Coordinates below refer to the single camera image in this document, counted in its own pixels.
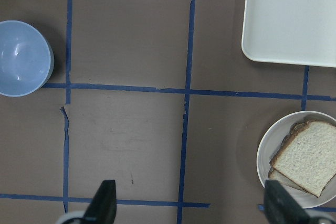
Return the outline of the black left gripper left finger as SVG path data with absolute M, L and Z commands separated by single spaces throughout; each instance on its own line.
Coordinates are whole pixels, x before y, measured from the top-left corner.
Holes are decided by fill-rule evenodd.
M 114 223 L 116 213 L 116 181 L 104 180 L 83 214 L 82 223 Z

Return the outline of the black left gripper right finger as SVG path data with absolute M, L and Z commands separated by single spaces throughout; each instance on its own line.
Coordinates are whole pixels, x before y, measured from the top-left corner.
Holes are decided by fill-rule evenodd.
M 277 180 L 265 181 L 264 214 L 268 223 L 319 223 L 309 215 Z

